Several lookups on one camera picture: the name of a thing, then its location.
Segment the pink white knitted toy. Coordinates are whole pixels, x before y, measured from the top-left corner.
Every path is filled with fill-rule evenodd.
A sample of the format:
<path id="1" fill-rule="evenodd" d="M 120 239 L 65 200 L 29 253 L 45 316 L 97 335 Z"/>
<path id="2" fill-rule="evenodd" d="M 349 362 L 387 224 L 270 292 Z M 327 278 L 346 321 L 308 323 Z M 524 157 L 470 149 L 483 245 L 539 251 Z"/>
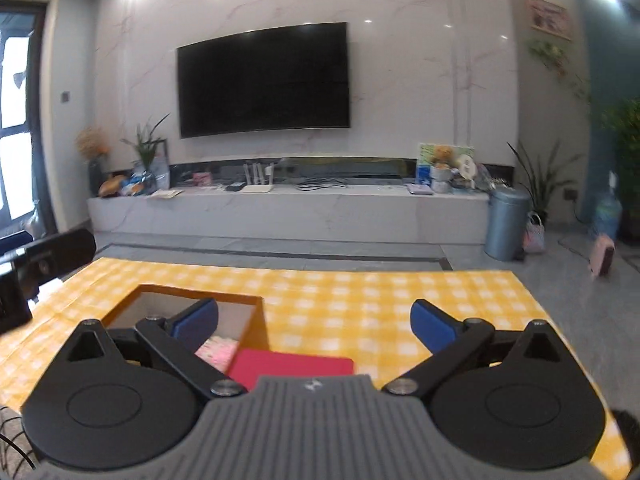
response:
<path id="1" fill-rule="evenodd" d="M 229 369 L 238 348 L 239 341 L 213 335 L 196 350 L 195 355 L 211 367 L 215 367 L 216 370 L 225 373 Z"/>

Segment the orange storage box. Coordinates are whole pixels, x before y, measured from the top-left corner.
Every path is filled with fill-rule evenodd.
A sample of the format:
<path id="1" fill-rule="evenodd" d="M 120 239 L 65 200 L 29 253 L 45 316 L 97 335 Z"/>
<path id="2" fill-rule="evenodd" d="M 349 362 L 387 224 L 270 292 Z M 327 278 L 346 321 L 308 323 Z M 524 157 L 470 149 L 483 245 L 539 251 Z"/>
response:
<path id="1" fill-rule="evenodd" d="M 213 336 L 233 339 L 240 349 L 269 348 L 264 303 L 257 296 L 141 285 L 114 307 L 103 324 L 129 328 L 146 318 L 161 318 L 168 334 L 192 351 Z"/>

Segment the red box lid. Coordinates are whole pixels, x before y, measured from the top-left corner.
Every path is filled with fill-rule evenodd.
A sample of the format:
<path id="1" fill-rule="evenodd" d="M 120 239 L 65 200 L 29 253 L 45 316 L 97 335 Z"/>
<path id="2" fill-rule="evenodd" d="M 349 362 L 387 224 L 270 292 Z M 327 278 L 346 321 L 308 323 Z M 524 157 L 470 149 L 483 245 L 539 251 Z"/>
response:
<path id="1" fill-rule="evenodd" d="M 234 357 L 226 374 L 247 390 L 253 390 L 258 379 L 271 377 L 326 377 L 355 374 L 351 359 L 335 356 L 305 356 L 266 350 L 243 349 Z"/>

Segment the yellow checkered tablecloth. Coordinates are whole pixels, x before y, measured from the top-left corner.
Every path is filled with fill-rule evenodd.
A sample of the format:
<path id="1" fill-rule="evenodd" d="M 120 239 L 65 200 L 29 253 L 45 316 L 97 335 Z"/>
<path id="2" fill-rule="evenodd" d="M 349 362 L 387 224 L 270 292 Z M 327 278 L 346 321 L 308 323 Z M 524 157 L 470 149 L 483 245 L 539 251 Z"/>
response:
<path id="1" fill-rule="evenodd" d="M 266 351 L 351 359 L 355 374 L 258 379 L 202 399 L 104 318 L 141 285 L 262 298 Z M 428 359 L 425 299 L 496 329 L 428 398 L 391 380 Z M 317 272 L 102 258 L 1 341 L 1 405 L 22 416 L 32 479 L 623 479 L 600 393 L 508 272 Z"/>

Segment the pink woven basket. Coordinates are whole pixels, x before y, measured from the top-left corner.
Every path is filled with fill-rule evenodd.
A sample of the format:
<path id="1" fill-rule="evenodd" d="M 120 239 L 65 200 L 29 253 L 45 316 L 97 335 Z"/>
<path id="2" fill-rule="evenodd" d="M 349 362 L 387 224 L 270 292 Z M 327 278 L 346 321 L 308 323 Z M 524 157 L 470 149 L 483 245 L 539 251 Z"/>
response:
<path id="1" fill-rule="evenodd" d="M 546 249 L 546 230 L 539 214 L 528 214 L 523 238 L 523 250 L 526 254 L 542 254 Z"/>

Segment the dried flowers black vase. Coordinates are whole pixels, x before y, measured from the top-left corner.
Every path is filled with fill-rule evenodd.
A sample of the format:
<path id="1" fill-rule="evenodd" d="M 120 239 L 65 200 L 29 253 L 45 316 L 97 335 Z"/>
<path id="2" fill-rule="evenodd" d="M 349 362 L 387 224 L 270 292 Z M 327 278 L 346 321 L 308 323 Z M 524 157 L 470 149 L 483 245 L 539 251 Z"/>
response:
<path id="1" fill-rule="evenodd" d="M 102 130 L 93 127 L 81 130 L 76 136 L 75 145 L 79 155 L 87 163 L 90 194 L 98 197 L 100 187 L 105 182 L 104 162 L 110 151 L 103 139 Z"/>

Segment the grey metal trash bin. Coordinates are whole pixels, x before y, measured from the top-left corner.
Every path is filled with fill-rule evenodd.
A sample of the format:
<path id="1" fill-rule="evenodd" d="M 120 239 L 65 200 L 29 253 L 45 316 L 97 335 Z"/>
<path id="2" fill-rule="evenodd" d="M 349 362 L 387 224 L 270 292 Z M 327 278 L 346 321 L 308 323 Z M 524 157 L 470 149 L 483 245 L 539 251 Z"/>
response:
<path id="1" fill-rule="evenodd" d="M 530 196 L 526 191 L 499 185 L 490 192 L 484 246 L 489 257 L 511 261 L 522 250 L 529 211 Z"/>

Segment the green plant glass vase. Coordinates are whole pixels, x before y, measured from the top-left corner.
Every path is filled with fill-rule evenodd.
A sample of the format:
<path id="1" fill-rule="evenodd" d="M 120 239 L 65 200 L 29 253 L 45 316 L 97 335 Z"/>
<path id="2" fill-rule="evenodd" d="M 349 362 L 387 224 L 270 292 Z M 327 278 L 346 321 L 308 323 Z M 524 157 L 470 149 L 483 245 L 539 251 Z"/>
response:
<path id="1" fill-rule="evenodd" d="M 142 165 L 142 173 L 140 174 L 140 184 L 145 195 L 151 195 L 158 190 L 157 178 L 152 170 L 153 162 L 158 152 L 158 148 L 165 143 L 165 139 L 157 134 L 157 129 L 163 125 L 163 122 L 169 117 L 166 114 L 155 124 L 146 122 L 144 125 L 137 124 L 136 138 L 129 140 L 121 138 L 122 143 L 133 148 L 140 164 Z"/>

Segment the white wifi router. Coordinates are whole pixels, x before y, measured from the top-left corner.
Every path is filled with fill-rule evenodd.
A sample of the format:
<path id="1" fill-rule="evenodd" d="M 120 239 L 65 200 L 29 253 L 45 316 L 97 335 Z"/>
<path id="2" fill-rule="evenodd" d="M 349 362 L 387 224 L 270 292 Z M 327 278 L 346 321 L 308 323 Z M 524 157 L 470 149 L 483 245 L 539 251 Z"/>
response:
<path id="1" fill-rule="evenodd" d="M 253 162 L 243 166 L 245 185 L 242 193 L 269 193 L 274 187 L 274 165 Z"/>

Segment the pink space heater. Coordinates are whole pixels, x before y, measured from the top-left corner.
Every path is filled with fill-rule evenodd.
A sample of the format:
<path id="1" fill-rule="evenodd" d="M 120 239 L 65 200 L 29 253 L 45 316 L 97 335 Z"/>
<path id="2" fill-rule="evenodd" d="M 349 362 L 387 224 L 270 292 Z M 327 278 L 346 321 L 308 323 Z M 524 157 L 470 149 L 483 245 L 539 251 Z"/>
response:
<path id="1" fill-rule="evenodd" d="M 589 271 L 594 278 L 603 278 L 610 273 L 615 256 L 615 243 L 606 234 L 597 236 L 589 259 Z"/>

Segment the floor potted plant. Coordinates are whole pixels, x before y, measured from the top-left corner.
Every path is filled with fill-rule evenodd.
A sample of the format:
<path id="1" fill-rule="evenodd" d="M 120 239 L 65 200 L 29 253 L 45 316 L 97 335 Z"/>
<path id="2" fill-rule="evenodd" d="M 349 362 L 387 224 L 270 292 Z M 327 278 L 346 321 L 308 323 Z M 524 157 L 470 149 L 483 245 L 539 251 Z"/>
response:
<path id="1" fill-rule="evenodd" d="M 536 214 L 541 224 L 545 226 L 549 218 L 549 207 L 553 196 L 564 188 L 577 184 L 575 178 L 564 177 L 564 172 L 583 160 L 585 155 L 570 155 L 560 162 L 558 159 L 561 148 L 560 139 L 554 142 L 546 162 L 542 162 L 540 156 L 532 159 L 522 142 L 518 142 L 516 148 L 511 143 L 508 144 L 508 147 L 515 156 L 518 166 L 524 171 L 525 181 L 522 182 L 522 187 L 529 194 L 532 213 Z"/>

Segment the white marble TV console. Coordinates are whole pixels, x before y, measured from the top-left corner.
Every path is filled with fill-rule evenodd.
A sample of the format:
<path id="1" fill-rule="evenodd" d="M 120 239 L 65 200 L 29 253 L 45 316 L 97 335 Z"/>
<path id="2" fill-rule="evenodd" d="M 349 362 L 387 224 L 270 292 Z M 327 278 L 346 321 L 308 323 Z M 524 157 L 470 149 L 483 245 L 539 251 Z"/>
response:
<path id="1" fill-rule="evenodd" d="M 488 221 L 480 194 L 417 196 L 399 185 L 268 193 L 187 188 L 173 198 L 92 198 L 99 232 L 314 242 L 480 244 Z"/>

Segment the teddy bear on console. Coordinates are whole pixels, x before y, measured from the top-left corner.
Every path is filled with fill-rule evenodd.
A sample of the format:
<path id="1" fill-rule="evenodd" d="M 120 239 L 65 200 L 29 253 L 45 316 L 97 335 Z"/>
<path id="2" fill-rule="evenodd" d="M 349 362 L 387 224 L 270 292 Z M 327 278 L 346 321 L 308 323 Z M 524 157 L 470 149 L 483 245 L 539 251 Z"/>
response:
<path id="1" fill-rule="evenodd" d="M 436 194 L 451 191 L 450 181 L 456 150 L 450 145 L 435 145 L 431 156 L 431 188 Z"/>

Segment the blue water jug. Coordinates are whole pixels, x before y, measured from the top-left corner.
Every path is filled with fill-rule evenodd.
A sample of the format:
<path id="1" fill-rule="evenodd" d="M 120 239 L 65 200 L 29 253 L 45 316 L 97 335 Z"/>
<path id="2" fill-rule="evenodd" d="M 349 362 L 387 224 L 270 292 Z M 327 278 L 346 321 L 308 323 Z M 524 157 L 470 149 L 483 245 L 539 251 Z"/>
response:
<path id="1" fill-rule="evenodd" d="M 617 174 L 614 171 L 608 173 L 608 189 L 600 197 L 594 211 L 592 232 L 594 236 L 606 235 L 611 240 L 616 240 L 620 228 L 623 206 L 617 197 Z"/>

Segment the black wall television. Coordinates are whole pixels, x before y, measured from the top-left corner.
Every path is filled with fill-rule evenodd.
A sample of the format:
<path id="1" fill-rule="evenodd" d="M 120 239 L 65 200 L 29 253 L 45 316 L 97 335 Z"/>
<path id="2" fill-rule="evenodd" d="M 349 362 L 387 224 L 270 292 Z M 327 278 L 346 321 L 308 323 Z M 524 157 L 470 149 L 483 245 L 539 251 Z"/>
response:
<path id="1" fill-rule="evenodd" d="M 177 49 L 180 136 L 348 129 L 346 23 L 256 29 Z"/>

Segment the framed wall picture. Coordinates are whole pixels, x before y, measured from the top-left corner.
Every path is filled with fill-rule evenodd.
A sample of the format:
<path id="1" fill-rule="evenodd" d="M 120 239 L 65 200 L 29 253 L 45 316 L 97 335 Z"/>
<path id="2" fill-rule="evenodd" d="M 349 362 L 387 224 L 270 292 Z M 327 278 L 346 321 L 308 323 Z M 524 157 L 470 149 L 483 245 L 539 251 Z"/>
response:
<path id="1" fill-rule="evenodd" d="M 525 1 L 532 29 L 564 40 L 572 40 L 572 22 L 567 8 L 548 0 Z"/>

